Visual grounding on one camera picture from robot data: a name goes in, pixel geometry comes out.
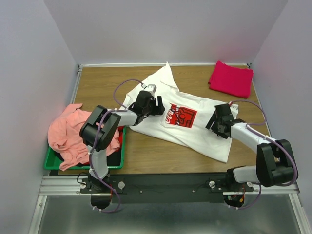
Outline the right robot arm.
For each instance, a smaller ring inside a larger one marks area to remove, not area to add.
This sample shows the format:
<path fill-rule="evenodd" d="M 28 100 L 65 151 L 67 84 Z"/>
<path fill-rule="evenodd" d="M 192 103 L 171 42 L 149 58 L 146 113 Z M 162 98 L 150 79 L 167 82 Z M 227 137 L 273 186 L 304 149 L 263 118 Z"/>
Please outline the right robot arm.
<path fill-rule="evenodd" d="M 256 154 L 254 166 L 241 166 L 227 170 L 224 185 L 228 190 L 235 191 L 242 183 L 247 182 L 264 187 L 290 186 L 298 179 L 290 142 L 264 135 L 245 121 L 235 119 L 230 103 L 214 107 L 214 113 L 206 129 L 218 137 L 236 139 Z"/>

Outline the white printed t-shirt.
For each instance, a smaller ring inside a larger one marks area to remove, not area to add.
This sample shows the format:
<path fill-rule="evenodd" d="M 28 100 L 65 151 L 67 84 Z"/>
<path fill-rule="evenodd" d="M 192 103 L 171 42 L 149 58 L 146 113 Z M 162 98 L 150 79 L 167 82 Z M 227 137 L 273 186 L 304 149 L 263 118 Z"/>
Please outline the white printed t-shirt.
<path fill-rule="evenodd" d="M 206 129 L 215 106 L 222 101 L 194 96 L 179 90 L 169 64 L 149 75 L 143 83 L 156 85 L 155 96 L 161 96 L 164 114 L 149 116 L 131 130 L 173 142 L 207 157 L 226 163 L 231 138 L 218 137 Z"/>

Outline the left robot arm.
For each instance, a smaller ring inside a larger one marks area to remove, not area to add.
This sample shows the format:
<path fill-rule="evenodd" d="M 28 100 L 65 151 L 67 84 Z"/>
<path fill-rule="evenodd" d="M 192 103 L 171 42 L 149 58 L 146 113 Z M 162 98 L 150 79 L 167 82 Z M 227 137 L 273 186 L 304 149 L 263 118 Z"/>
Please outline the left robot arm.
<path fill-rule="evenodd" d="M 107 166 L 108 146 L 119 126 L 137 126 L 149 116 L 161 116 L 165 111 L 162 97 L 155 97 L 151 91 L 139 91 L 136 100 L 128 107 L 109 110 L 98 105 L 90 114 L 79 135 L 87 146 L 89 154 L 89 173 L 91 186 L 98 192 L 108 187 L 105 178 L 109 173 Z"/>

